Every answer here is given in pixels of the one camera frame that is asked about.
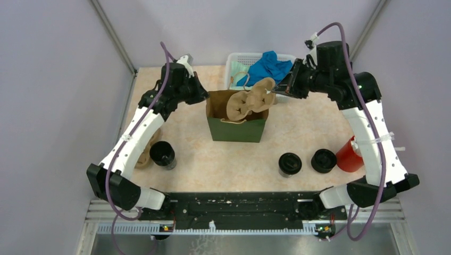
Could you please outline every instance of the metal floor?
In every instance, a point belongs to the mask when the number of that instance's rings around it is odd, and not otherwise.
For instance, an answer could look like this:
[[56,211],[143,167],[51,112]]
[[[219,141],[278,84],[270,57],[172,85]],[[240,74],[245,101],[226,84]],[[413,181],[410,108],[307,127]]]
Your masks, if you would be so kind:
[[[353,224],[355,235],[362,229]],[[151,250],[153,241],[147,235],[116,235],[125,254],[144,255]],[[158,241],[155,255],[299,255],[299,254],[399,254],[390,224],[373,224],[359,242],[351,241],[346,233],[332,242],[319,242],[315,236],[215,236],[177,235]],[[91,255],[119,254],[111,235],[97,234]]]

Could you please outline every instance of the brown object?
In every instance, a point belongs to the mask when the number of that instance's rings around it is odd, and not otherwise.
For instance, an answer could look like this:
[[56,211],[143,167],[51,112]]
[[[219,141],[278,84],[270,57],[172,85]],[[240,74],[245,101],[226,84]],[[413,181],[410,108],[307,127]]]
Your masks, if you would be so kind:
[[141,153],[141,155],[139,156],[135,168],[143,169],[151,165],[153,161],[151,160],[149,152],[151,150],[152,145],[158,142],[159,139],[161,139],[161,129],[157,129],[157,131],[153,134],[153,136],[147,143],[146,147],[144,148],[143,153]]
[[213,141],[260,142],[269,110],[252,113],[240,121],[227,118],[227,102],[239,90],[209,91],[206,115]]
[[227,102],[227,118],[239,121],[252,112],[259,113],[269,109],[275,101],[275,94],[268,93],[275,86],[275,81],[268,77],[257,82],[250,91],[239,91],[233,94]]

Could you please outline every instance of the paper bag handle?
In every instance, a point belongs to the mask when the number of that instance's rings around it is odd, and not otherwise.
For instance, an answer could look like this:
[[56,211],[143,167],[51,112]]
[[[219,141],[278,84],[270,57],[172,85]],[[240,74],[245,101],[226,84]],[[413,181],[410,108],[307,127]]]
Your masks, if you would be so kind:
[[243,124],[246,122],[246,120],[241,120],[240,122],[235,122],[235,121],[227,121],[225,118],[220,119],[221,122],[223,123],[230,123],[230,124]]

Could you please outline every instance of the white plastic basket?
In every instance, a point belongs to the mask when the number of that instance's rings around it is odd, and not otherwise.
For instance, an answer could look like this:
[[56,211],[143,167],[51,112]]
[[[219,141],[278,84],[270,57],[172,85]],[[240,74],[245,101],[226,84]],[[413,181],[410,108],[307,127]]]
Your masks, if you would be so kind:
[[[227,89],[230,84],[230,69],[231,69],[231,62],[237,61],[241,64],[245,65],[253,65],[255,62],[260,60],[262,58],[263,53],[231,53],[229,57],[227,58],[227,62],[225,64],[225,74],[224,74],[224,89]],[[293,55],[287,55],[287,54],[277,54],[277,60],[279,61],[287,61],[290,60],[292,63],[295,62],[296,57]],[[235,87],[232,86],[230,89],[234,90],[243,90],[243,87]],[[286,101],[287,97],[282,95],[277,95],[278,101],[280,103]]]

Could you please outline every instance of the black lid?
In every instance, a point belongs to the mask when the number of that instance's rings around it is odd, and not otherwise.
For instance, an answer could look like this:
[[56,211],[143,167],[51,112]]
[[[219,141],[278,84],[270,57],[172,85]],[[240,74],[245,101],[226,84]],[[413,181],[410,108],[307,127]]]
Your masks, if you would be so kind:
[[279,158],[279,168],[285,174],[293,175],[297,174],[302,167],[300,158],[291,152],[287,152]]
[[151,159],[159,166],[167,166],[174,161],[176,153],[172,146],[165,141],[156,142],[149,151]]
[[319,149],[312,157],[312,167],[318,173],[326,174],[337,164],[337,157],[328,149]]

